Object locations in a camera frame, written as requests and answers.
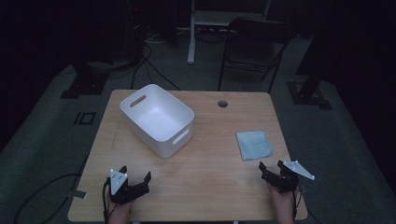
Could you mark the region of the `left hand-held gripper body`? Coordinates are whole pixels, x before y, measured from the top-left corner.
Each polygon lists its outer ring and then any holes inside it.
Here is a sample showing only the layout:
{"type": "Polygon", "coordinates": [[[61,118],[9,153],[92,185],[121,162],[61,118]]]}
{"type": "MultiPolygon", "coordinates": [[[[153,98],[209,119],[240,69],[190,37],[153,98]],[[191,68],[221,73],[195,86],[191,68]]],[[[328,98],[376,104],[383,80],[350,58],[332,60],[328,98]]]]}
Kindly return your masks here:
{"type": "Polygon", "coordinates": [[[128,185],[128,175],[119,171],[110,170],[110,201],[116,204],[129,203],[145,194],[145,188],[140,187],[140,183],[134,186],[128,185]]]}

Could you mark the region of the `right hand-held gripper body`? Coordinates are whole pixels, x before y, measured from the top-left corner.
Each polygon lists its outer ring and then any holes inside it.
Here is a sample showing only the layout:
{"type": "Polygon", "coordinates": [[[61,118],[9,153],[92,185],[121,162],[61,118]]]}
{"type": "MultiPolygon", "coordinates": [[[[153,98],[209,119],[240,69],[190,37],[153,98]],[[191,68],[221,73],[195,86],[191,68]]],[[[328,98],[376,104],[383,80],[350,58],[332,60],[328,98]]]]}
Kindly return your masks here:
{"type": "Polygon", "coordinates": [[[314,180],[315,176],[309,173],[298,161],[283,161],[286,167],[290,170],[290,174],[287,176],[281,176],[275,174],[270,170],[270,177],[265,180],[267,183],[274,186],[279,193],[293,192],[299,185],[299,176],[306,177],[314,180]]]}

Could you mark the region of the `light blue cloth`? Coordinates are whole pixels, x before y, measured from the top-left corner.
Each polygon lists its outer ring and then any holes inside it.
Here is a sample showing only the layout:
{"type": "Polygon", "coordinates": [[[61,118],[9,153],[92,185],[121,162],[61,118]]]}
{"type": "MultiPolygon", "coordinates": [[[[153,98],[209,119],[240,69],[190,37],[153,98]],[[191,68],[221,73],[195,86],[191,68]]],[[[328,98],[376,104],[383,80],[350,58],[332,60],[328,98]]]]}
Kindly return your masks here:
{"type": "Polygon", "coordinates": [[[273,154],[264,131],[238,132],[236,139],[243,161],[266,158],[273,154]]]}

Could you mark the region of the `white plastic basket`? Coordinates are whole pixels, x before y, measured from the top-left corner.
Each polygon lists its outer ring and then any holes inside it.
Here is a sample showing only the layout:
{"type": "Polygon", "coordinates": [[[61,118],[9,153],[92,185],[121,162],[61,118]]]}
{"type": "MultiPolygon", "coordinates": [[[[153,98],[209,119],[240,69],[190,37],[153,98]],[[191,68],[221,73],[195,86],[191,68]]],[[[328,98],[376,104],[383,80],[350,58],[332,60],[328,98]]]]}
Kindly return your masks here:
{"type": "Polygon", "coordinates": [[[149,84],[120,103],[130,130],[161,158],[170,158],[193,133],[194,112],[173,94],[149,84]]]}

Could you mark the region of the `person's right hand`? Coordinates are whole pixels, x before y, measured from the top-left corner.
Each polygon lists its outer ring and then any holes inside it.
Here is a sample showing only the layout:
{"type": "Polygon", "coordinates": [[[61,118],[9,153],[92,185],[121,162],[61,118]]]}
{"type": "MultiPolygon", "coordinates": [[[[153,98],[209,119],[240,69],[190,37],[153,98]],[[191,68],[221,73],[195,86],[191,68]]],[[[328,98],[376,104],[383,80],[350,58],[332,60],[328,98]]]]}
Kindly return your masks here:
{"type": "Polygon", "coordinates": [[[279,193],[274,186],[267,183],[276,211],[278,224],[294,224],[294,197],[291,192],[279,193]]]}

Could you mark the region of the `person's left hand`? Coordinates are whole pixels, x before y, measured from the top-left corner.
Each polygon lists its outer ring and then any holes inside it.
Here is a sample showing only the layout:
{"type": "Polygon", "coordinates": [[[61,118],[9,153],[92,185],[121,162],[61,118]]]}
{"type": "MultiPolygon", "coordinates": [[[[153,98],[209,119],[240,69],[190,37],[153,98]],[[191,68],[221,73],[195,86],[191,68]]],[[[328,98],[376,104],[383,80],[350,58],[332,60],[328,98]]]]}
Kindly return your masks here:
{"type": "Polygon", "coordinates": [[[118,205],[111,201],[107,202],[108,224],[129,224],[133,202],[118,205]]]}

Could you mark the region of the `grey tape piece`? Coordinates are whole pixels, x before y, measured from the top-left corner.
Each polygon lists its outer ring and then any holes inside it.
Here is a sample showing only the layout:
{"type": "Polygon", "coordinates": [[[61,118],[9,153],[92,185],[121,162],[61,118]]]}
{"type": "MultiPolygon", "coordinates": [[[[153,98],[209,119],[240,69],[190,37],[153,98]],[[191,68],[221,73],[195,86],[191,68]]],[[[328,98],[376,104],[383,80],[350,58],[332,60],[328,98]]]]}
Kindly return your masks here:
{"type": "Polygon", "coordinates": [[[87,196],[87,193],[84,191],[80,191],[80,190],[71,190],[69,191],[66,196],[68,198],[80,198],[80,199],[85,199],[87,196]]]}

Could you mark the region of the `black stand base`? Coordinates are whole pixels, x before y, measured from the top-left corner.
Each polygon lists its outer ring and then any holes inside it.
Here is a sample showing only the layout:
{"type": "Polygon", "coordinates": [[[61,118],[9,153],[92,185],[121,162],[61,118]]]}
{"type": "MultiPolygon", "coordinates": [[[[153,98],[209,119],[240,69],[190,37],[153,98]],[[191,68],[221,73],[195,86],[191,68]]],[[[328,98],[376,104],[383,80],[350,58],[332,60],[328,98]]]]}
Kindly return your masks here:
{"type": "Polygon", "coordinates": [[[321,110],[332,110],[330,101],[325,99],[319,90],[320,82],[320,76],[309,75],[304,82],[287,81],[286,84],[296,105],[314,105],[321,110]]]}
{"type": "Polygon", "coordinates": [[[109,73],[92,69],[84,62],[73,63],[76,76],[68,90],[64,90],[62,99],[77,99],[80,95],[101,95],[109,73]]]}

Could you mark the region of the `black folding chair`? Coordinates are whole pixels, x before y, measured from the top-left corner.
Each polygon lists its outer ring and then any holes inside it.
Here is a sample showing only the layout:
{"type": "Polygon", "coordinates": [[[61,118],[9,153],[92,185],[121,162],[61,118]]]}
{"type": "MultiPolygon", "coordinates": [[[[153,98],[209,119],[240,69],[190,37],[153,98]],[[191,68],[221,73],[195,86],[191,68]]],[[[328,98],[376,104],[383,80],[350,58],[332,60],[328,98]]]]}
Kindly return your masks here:
{"type": "Polygon", "coordinates": [[[283,52],[295,37],[293,28],[282,21],[262,21],[247,17],[233,19],[227,26],[218,90],[221,90],[226,63],[264,70],[265,79],[274,70],[267,92],[270,93],[283,52]]]}

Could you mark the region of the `white metal desk frame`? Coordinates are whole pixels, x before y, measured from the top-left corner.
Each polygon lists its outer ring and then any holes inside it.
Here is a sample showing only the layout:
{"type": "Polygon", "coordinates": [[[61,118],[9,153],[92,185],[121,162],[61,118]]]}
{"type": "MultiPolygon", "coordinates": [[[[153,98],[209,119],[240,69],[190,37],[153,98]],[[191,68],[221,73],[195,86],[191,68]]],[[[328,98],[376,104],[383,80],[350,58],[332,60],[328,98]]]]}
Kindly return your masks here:
{"type": "Polygon", "coordinates": [[[224,12],[224,11],[210,11],[197,10],[195,8],[195,0],[191,0],[190,13],[190,44],[187,55],[187,64],[194,64],[195,61],[195,26],[227,26],[232,19],[237,17],[252,17],[255,19],[265,20],[268,15],[269,7],[272,0],[264,0],[264,7],[261,13],[250,12],[224,12]]]}

